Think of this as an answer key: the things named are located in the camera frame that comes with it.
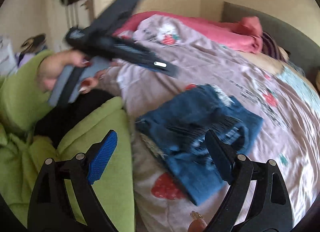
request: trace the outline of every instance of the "gray headboard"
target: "gray headboard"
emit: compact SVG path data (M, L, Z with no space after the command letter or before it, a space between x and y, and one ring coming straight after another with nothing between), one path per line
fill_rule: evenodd
M222 22L237 22L247 16L257 16L262 28L277 42L291 53L290 61L301 67L306 77L315 84L320 69L320 47L305 34L293 26L263 12L243 6L224 3Z

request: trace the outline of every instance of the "bed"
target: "bed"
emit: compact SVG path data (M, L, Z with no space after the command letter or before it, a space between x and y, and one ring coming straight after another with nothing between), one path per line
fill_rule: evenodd
M239 21L245 16L258 16L263 29L280 46L291 52L290 60L302 67L314 83L320 62L320 48L313 41L267 14L225 3L222 18L224 22ZM182 43L164 46L155 41L157 31L164 24L175 26ZM320 191L320 132L317 128L320 125L320 108L317 108L320 100L315 90L315 104L312 105L301 98L304 94L298 95L293 84L285 83L267 70L256 67L240 53L212 42L181 21L164 15L147 18L131 34L161 58L180 67L181 71L177 79L173 79L124 63L122 67L110 69L101 86L121 95L131 119L135 200L137 212L144 224L138 223L137 231L187 231L192 221L189 216L191 211L198 211L209 222L228 190L225 185L199 206L191 203L188 197L181 196L179 188L174 197L158 197L154 193L156 186L173 186L172 181L167 177L167 170L151 154L148 141L134 129L134 122L137 117L184 92L190 83L218 85L228 96L235 96L246 109L263 117L262 131L249 157L260 162L266 162L270 158L276 160L291 199L293 223L297 225ZM300 46L292 45L293 40ZM308 58L308 63L301 58ZM254 98L261 98L267 90L275 93L276 109L275 105L270 108L270 105ZM251 184L238 222L243 221L246 216L253 191L254 184Z

